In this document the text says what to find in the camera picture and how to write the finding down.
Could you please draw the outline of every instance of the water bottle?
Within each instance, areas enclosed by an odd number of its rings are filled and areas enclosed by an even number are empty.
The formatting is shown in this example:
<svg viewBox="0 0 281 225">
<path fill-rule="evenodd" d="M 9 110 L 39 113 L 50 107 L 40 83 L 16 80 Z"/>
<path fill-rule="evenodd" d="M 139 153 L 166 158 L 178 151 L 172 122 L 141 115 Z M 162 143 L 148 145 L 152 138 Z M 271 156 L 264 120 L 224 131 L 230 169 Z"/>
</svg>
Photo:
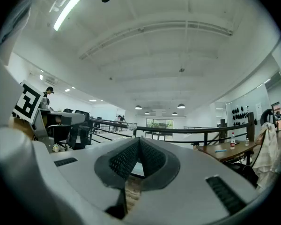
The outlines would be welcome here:
<svg viewBox="0 0 281 225">
<path fill-rule="evenodd" d="M 235 148 L 235 135 L 234 132 L 232 133 L 232 137 L 231 137 L 231 143 L 230 143 L 230 149 L 234 149 Z"/>
</svg>

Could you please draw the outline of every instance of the plastic bottle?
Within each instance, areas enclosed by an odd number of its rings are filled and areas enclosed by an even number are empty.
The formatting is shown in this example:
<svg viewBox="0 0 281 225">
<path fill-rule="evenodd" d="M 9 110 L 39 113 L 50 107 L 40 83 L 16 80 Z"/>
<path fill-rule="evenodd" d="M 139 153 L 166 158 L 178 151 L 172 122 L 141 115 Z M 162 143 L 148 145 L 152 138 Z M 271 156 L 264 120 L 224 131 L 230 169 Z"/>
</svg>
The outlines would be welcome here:
<svg viewBox="0 0 281 225">
<path fill-rule="evenodd" d="M 234 149 L 234 148 L 235 148 L 235 135 L 233 132 L 231 137 L 230 149 Z"/>
<path fill-rule="evenodd" d="M 58 144 L 55 144 L 55 145 L 53 146 L 53 151 L 54 151 L 54 152 L 59 152 L 59 146 L 58 146 Z"/>
</svg>

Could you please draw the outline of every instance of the desk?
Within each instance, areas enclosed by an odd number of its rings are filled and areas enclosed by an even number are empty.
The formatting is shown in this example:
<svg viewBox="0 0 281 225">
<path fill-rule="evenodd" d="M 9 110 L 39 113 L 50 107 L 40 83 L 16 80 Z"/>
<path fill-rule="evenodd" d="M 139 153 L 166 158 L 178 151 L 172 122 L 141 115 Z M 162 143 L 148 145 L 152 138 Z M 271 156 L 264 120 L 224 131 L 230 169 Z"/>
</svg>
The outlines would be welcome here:
<svg viewBox="0 0 281 225">
<path fill-rule="evenodd" d="M 249 142 L 249 146 L 245 145 L 245 141 L 237 141 L 238 145 L 235 145 L 233 150 L 230 149 L 230 143 L 225 142 L 218 145 L 208 145 L 208 146 L 200 146 L 198 147 L 199 151 L 209 154 L 220 162 L 231 160 L 238 155 L 245 153 L 247 155 L 247 165 L 250 164 L 250 153 L 249 151 L 253 150 L 257 145 L 255 142 Z M 224 152 L 215 152 L 216 150 L 227 149 Z"/>
</svg>

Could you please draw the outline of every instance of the bag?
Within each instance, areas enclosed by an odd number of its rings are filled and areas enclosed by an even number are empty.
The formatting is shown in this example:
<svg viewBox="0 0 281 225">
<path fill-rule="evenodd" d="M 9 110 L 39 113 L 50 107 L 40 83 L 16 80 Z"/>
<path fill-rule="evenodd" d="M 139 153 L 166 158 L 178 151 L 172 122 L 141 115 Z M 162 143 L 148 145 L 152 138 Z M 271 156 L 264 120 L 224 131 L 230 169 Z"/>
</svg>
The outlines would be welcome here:
<svg viewBox="0 0 281 225">
<path fill-rule="evenodd" d="M 256 145 L 262 145 L 263 144 L 263 140 L 265 137 L 265 132 L 266 132 L 266 127 L 263 127 L 258 135 L 258 137 L 256 138 L 255 144 Z"/>
<path fill-rule="evenodd" d="M 252 167 L 249 165 L 244 165 L 241 163 L 229 163 L 223 162 L 228 168 L 237 172 L 239 175 L 247 179 L 255 188 L 257 187 L 258 176 L 253 171 Z"/>
</svg>

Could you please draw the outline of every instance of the window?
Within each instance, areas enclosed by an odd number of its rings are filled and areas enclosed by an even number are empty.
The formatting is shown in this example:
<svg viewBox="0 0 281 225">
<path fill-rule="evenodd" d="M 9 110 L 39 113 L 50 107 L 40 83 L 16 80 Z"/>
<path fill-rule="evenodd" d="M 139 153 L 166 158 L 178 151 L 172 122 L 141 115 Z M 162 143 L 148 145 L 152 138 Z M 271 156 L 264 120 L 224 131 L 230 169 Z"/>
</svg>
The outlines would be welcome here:
<svg viewBox="0 0 281 225">
<path fill-rule="evenodd" d="M 148 128 L 174 128 L 174 120 L 164 120 L 164 119 L 147 119 L 146 127 Z M 155 132 L 146 132 L 147 138 L 152 138 L 156 140 L 173 140 L 172 133 L 155 133 Z"/>
<path fill-rule="evenodd" d="M 172 129 L 174 126 L 174 120 L 163 120 L 163 119 L 148 119 L 147 125 L 148 128 L 168 128 Z"/>
</svg>

